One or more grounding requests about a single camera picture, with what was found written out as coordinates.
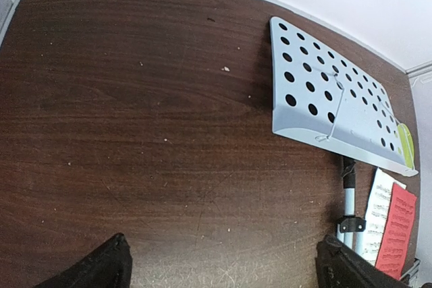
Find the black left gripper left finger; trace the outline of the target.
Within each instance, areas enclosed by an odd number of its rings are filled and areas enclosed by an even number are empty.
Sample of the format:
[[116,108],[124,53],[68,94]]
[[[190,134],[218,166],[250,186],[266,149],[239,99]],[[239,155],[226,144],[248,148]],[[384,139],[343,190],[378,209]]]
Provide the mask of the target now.
[[132,256],[126,236],[116,233],[73,266],[37,287],[129,287]]

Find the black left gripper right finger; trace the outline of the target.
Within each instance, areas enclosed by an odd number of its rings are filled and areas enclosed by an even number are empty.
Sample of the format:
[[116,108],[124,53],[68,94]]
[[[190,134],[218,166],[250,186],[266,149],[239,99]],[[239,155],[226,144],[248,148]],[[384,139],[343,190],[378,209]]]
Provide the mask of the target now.
[[317,244],[315,258],[318,287],[406,287],[407,285],[377,270],[333,235]]

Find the red sheet music page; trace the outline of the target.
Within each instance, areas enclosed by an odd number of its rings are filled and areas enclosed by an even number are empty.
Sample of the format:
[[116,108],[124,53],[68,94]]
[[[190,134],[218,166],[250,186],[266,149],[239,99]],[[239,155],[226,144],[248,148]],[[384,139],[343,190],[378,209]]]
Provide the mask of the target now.
[[393,184],[391,201],[375,267],[399,280],[405,264],[415,219],[417,197]]

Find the white perforated music stand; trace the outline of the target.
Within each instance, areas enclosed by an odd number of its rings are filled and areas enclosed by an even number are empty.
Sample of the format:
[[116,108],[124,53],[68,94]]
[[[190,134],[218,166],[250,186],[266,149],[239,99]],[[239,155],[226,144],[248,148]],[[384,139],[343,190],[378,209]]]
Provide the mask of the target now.
[[[271,211],[298,250],[334,229],[332,211],[343,195],[354,215],[355,195],[377,169],[394,172],[413,192],[420,179],[405,164],[400,122],[384,86],[297,26],[273,17],[269,27],[273,135],[265,162],[279,173]],[[345,158],[369,170],[347,186],[340,177]]]

